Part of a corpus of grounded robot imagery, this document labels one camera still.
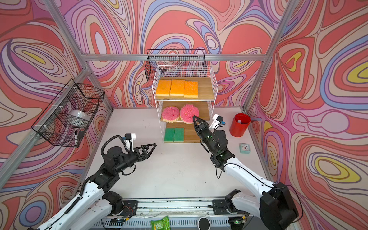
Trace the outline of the yellow green sponge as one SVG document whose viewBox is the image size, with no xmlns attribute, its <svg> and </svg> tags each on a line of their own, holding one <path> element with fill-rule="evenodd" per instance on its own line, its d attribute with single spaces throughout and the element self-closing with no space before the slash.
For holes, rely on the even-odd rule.
<svg viewBox="0 0 368 230">
<path fill-rule="evenodd" d="M 175 135 L 174 128 L 166 128 L 164 134 L 164 143 L 174 143 L 174 135 Z"/>
<path fill-rule="evenodd" d="M 184 128 L 174 129 L 174 143 L 184 143 Z"/>
</svg>

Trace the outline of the pink smiley sponge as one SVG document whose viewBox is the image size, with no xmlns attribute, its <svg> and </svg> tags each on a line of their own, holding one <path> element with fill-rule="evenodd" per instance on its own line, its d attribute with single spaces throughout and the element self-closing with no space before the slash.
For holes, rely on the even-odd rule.
<svg viewBox="0 0 368 230">
<path fill-rule="evenodd" d="M 186 104 L 180 110 L 180 118 L 186 124 L 193 123 L 193 116 L 199 116 L 199 109 L 193 104 Z"/>
<path fill-rule="evenodd" d="M 180 118 L 180 110 L 175 106 L 168 106 L 162 111 L 162 119 L 164 122 L 174 123 Z"/>
</svg>

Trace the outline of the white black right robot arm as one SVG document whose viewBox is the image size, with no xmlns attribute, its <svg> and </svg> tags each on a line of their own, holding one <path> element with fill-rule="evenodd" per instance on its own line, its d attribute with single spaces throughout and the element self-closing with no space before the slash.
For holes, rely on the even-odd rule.
<svg viewBox="0 0 368 230">
<path fill-rule="evenodd" d="M 227 148 L 226 133 L 219 129 L 222 121 L 223 117 L 219 115 L 214 116 L 212 124 L 193 116 L 195 132 L 201 146 L 211 154 L 213 165 L 238 180 L 252 193 L 252 196 L 240 190 L 229 193 L 225 197 L 229 212 L 245 211 L 260 218 L 269 230 L 287 229 L 299 217 L 288 186 L 259 176 L 231 153 Z"/>
</svg>

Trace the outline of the orange yellow sponge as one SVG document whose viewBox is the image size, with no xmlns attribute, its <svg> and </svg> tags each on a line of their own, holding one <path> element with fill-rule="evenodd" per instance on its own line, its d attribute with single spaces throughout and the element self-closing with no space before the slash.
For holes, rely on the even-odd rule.
<svg viewBox="0 0 368 230">
<path fill-rule="evenodd" d="M 158 97 L 169 97 L 171 85 L 171 80 L 159 80 L 155 95 Z"/>
<path fill-rule="evenodd" d="M 183 97 L 185 91 L 185 80 L 172 80 L 170 96 Z"/>
<path fill-rule="evenodd" d="M 184 98 L 198 98 L 197 81 L 185 81 Z"/>
</svg>

